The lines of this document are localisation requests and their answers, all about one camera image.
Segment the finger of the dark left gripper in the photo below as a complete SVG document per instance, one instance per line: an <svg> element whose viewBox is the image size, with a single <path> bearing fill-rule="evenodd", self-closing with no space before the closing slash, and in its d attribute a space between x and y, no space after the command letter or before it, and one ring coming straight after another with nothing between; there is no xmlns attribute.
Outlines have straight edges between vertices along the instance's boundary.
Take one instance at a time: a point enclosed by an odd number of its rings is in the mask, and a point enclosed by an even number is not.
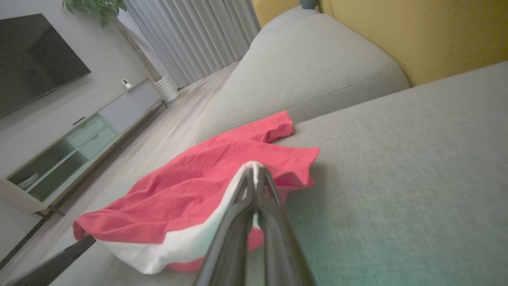
<svg viewBox="0 0 508 286"><path fill-rule="evenodd" d="M48 286L96 242L91 235L11 281L8 286Z"/></svg>

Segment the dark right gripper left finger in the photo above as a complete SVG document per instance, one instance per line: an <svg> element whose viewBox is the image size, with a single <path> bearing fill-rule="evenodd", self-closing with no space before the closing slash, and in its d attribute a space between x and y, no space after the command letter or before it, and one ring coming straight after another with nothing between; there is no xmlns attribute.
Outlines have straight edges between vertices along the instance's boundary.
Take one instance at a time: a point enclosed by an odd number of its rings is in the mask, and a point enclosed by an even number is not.
<svg viewBox="0 0 508 286"><path fill-rule="evenodd" d="M248 236L254 217L254 170L242 167L231 181L232 198L196 276L196 286L243 286Z"/></svg>

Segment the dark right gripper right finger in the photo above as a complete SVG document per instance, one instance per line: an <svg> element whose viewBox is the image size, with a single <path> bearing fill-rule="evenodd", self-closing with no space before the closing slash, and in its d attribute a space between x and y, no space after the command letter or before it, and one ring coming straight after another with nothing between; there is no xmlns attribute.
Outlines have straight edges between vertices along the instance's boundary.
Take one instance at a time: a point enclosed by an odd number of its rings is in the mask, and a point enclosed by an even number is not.
<svg viewBox="0 0 508 286"><path fill-rule="evenodd" d="M315 286L271 173L265 167L256 172L256 213L264 234L265 285Z"/></svg>

